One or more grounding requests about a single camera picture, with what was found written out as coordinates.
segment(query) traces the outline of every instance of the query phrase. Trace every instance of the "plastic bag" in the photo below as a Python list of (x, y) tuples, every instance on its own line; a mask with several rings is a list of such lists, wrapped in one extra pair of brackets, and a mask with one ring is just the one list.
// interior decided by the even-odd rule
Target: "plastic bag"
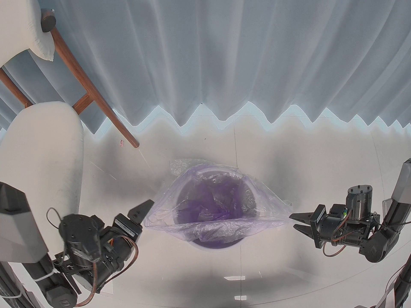
[(172, 173), (182, 174), (154, 198), (144, 221), (147, 228), (183, 241), (231, 243), (289, 221), (291, 208), (262, 182), (235, 167), (190, 167), (203, 162), (171, 163)]

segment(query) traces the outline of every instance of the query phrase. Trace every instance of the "chair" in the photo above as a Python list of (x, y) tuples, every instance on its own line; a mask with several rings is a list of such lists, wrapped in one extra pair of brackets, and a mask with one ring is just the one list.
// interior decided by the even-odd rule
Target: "chair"
[[(53, 17), (51, 11), (42, 16), (37, 0), (0, 0), (0, 66), (26, 49), (50, 61), (56, 50), (86, 90), (72, 107), (59, 101), (33, 105), (0, 69), (0, 80), (25, 107), (11, 122), (1, 142), (0, 181), (26, 193), (51, 256), (63, 250), (63, 241), (46, 219), (48, 208), (56, 208), (61, 217), (79, 210), (83, 126), (78, 115), (95, 101), (126, 139), (138, 147), (138, 141), (81, 69), (54, 27)], [(50, 218), (58, 225), (58, 219), (51, 213)]]

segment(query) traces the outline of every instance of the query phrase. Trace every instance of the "robotic arm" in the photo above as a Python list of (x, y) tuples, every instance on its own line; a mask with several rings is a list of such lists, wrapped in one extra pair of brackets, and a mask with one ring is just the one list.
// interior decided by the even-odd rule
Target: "robotic arm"
[[(153, 204), (148, 200), (131, 209), (127, 217), (120, 213), (113, 225), (107, 227), (95, 215), (65, 216), (58, 227), (64, 250), (52, 261), (25, 194), (0, 182), (0, 261), (22, 263), (52, 307), (86, 305), (94, 293), (100, 293), (109, 280), (135, 261), (141, 222)], [(134, 259), (124, 268), (124, 261), (133, 249)], [(90, 290), (89, 298), (79, 304), (77, 295), (81, 292), (73, 277)], [(12, 307), (36, 307), (13, 279), (13, 275), (0, 266), (0, 296)]]
[[(324, 248), (327, 242), (333, 246), (354, 246), (368, 261), (379, 262), (398, 242), (401, 229), (411, 212), (411, 159), (402, 165), (392, 203), (382, 223), (380, 215), (371, 212), (371, 204), (372, 187), (358, 185), (348, 189), (345, 204), (334, 204), (329, 213), (326, 213), (325, 205), (319, 204), (314, 212), (293, 213), (290, 218), (308, 225), (295, 224), (294, 228), (313, 239), (318, 249)], [(411, 255), (393, 286), (374, 307), (388, 308), (390, 293), (394, 294), (395, 299), (392, 307), (402, 307), (410, 288)]]

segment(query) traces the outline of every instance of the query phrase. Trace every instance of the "brown wooden leg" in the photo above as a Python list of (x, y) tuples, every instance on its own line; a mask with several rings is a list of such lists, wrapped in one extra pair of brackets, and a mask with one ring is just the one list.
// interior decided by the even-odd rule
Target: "brown wooden leg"
[(86, 109), (93, 102), (93, 98), (90, 97), (88, 93), (85, 93), (74, 105), (73, 108), (78, 115)]
[(53, 36), (55, 51), (59, 54), (64, 64), (69, 68), (71, 73), (76, 77), (76, 79), (81, 83), (84, 89), (87, 91), (88, 95), (96, 102), (97, 106), (103, 111), (103, 113), (111, 120), (111, 122), (116, 126), (116, 128), (121, 132), (121, 134), (134, 146), (138, 147), (139, 143), (136, 138), (131, 135), (123, 123), (119, 120), (117, 115), (113, 112), (111, 107), (107, 104), (106, 100), (99, 93), (97, 88), (94, 86), (93, 82), (89, 79), (87, 74), (81, 68), (73, 54), (71, 53), (69, 47), (64, 42), (57, 28), (51, 30), (51, 35)]
[(33, 103), (21, 92), (14, 82), (7, 76), (6, 72), (0, 67), (0, 80), (8, 90), (24, 105), (24, 108), (33, 105)]

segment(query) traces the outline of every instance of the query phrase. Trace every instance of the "curtain fold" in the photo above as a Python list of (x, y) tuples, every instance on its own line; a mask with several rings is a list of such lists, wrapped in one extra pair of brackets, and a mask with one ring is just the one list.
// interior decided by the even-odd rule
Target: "curtain fold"
[[(314, 121), (411, 121), (411, 0), (39, 0), (97, 89), (132, 125), (160, 105), (183, 125), (200, 103), (226, 120), (247, 101), (274, 122), (297, 104)], [(58, 55), (5, 65), (34, 101), (84, 90)], [(0, 83), (0, 126), (19, 105)], [(81, 119), (95, 132), (93, 104)]]

